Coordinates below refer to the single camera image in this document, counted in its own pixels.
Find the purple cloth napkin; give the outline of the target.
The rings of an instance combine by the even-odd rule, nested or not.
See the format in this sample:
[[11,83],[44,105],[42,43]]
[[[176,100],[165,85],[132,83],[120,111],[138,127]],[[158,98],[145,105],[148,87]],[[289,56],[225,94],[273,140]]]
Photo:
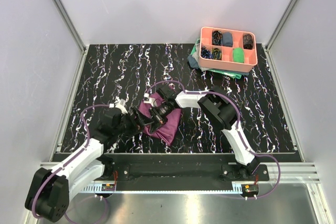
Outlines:
[[[143,101],[141,102],[139,106],[139,111],[149,118],[151,118],[149,109],[160,105],[160,103],[163,101],[163,99],[159,97],[157,91],[158,89],[156,90],[155,93],[150,95],[150,97],[156,98],[155,106],[151,106],[150,104],[144,104]],[[166,144],[171,145],[175,138],[175,134],[176,134],[176,131],[180,123],[180,117],[181,117],[181,108],[175,102],[175,109],[167,116],[168,121],[164,126],[150,127],[149,125],[144,128],[143,132],[148,136],[160,138]]]

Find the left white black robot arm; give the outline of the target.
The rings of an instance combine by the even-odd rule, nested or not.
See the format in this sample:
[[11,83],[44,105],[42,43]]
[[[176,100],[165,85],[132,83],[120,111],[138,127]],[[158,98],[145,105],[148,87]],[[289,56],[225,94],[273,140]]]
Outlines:
[[97,178],[113,176],[113,159],[105,156],[121,135],[134,136],[154,121],[132,107],[128,113],[121,105],[108,108],[87,141],[51,169],[40,168],[33,176],[25,208],[37,219],[57,222],[70,201]]

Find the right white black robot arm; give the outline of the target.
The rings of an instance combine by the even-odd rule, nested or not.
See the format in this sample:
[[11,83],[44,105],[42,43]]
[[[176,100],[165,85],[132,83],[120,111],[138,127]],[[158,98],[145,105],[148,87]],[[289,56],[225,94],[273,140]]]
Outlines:
[[162,128],[168,122],[168,115],[176,109],[201,109],[211,125],[220,129],[226,136],[235,154],[239,176],[244,180],[256,176],[260,161],[243,132],[240,112],[236,104],[223,95],[219,87],[203,91],[175,91],[164,85],[156,92],[163,102],[149,109],[152,120],[150,133]]

